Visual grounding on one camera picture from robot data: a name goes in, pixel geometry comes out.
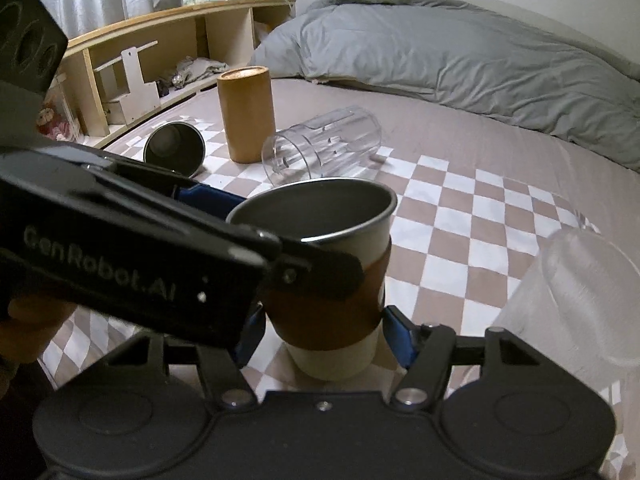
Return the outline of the person's left hand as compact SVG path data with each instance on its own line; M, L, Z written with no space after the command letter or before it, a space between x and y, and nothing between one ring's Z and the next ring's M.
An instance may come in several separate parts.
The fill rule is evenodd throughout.
M13 299L1 322L1 378L10 380L21 364L35 362L76 304L38 296Z

